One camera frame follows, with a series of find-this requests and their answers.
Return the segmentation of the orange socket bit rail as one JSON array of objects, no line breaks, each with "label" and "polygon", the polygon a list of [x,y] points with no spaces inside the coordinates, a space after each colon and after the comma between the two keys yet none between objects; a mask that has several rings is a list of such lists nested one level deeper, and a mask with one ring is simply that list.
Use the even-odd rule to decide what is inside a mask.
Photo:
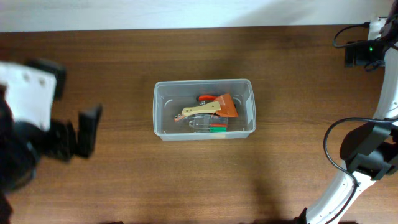
[{"label": "orange socket bit rail", "polygon": [[175,121],[175,122],[178,122],[178,121],[183,120],[184,118],[185,118],[185,116],[184,116],[183,114],[178,114],[178,115],[176,115],[176,116],[174,117],[174,121]]}]

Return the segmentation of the clear screwdriver bit case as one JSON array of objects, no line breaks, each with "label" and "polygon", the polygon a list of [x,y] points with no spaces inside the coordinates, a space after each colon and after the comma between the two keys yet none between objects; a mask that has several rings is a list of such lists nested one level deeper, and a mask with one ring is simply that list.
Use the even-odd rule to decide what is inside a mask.
[{"label": "clear screwdriver bit case", "polygon": [[228,118],[212,114],[196,114],[190,118],[188,125],[195,133],[227,132]]}]

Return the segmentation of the small red-handled cutting pliers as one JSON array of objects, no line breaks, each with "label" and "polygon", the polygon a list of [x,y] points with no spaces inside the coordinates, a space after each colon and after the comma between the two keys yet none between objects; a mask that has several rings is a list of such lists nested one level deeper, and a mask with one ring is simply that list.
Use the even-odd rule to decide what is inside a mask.
[{"label": "small red-handled cutting pliers", "polygon": [[197,101],[214,101],[217,96],[213,95],[200,95],[197,97]]}]

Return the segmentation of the orange scraper wooden handle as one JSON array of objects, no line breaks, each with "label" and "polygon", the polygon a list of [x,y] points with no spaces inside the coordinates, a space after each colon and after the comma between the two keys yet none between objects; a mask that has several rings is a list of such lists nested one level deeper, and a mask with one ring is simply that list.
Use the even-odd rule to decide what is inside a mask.
[{"label": "orange scraper wooden handle", "polygon": [[229,93],[217,96],[217,98],[210,103],[196,107],[187,107],[182,110],[182,114],[185,117],[203,113],[215,113],[218,116],[226,118],[237,118],[239,116],[233,103],[233,99]]}]

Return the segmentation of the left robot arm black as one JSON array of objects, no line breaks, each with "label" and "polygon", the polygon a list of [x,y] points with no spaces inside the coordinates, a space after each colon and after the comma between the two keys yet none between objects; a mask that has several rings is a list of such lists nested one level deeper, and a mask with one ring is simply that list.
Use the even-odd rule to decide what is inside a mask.
[{"label": "left robot arm black", "polygon": [[66,77],[66,68],[49,60],[1,62],[1,223],[12,215],[6,194],[35,177],[42,156],[68,162],[73,156],[87,159],[95,149],[101,105],[79,113],[78,129],[52,119]]}]

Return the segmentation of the right robot arm white-black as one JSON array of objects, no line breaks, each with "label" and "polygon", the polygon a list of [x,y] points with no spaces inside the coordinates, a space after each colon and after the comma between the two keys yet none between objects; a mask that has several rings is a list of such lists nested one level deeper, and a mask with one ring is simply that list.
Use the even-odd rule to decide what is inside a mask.
[{"label": "right robot arm white-black", "polygon": [[[347,42],[345,66],[362,65],[368,72],[384,68],[384,80],[372,118],[351,117],[333,123],[323,138],[323,150],[338,172],[323,195],[304,208],[293,223],[338,223],[353,202],[385,175],[397,172],[397,2],[386,17],[360,25],[367,28],[367,40]],[[328,137],[337,125],[358,121],[340,147],[341,164],[328,151]]]}]

